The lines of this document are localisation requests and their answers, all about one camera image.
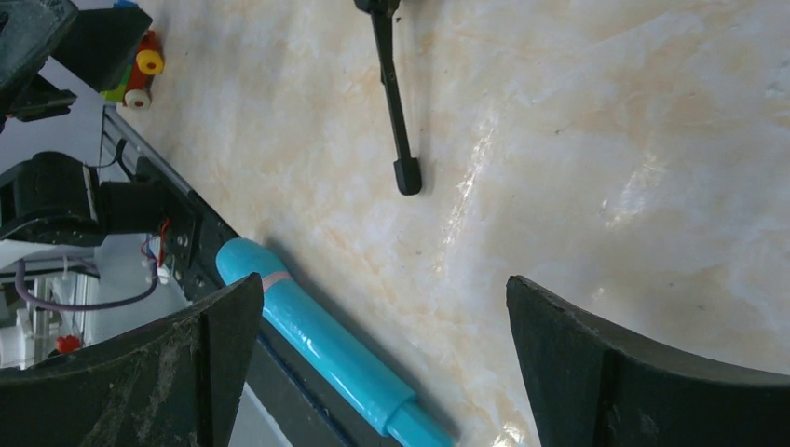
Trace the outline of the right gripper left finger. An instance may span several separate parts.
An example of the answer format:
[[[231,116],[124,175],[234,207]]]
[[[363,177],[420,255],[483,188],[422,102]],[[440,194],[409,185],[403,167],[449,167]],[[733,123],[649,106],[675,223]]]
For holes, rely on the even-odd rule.
[[[106,341],[1,372],[5,446],[226,446],[263,309],[252,274]]]

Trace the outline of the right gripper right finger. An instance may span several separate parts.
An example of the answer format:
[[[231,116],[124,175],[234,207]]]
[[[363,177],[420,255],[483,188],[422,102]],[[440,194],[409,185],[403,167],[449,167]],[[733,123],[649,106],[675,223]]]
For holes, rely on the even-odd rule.
[[[511,334],[544,446],[785,446],[789,379],[690,354],[513,276]]]

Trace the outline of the light blue microphone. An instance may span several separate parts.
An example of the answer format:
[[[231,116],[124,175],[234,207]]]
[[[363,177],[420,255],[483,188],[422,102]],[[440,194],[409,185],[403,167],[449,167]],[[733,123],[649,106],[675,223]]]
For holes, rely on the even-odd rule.
[[[453,444],[416,392],[313,300],[272,251],[236,237],[218,250],[215,265],[226,283],[261,277],[264,319],[379,435],[403,446]]]

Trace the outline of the black tripod mic stand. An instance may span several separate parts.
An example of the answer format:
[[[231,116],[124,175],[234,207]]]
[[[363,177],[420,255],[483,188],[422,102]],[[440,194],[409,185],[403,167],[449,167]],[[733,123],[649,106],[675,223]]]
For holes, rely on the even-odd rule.
[[[422,190],[422,174],[419,160],[411,154],[393,57],[393,18],[400,2],[398,0],[354,0],[354,5],[359,11],[369,15],[373,26],[380,64],[380,77],[386,92],[397,154],[393,168],[398,189],[404,196],[415,196]]]

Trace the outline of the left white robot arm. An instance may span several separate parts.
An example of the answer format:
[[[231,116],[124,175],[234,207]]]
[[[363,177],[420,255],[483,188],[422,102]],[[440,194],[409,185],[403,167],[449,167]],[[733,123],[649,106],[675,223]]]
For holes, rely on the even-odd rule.
[[[145,162],[124,161],[131,142],[111,140],[111,165],[87,157],[103,105],[150,105],[164,68],[153,21],[133,1],[82,8],[73,1],[1,5],[1,127],[20,142],[1,159],[1,238],[97,247],[114,235],[163,236],[194,220],[177,189]]]

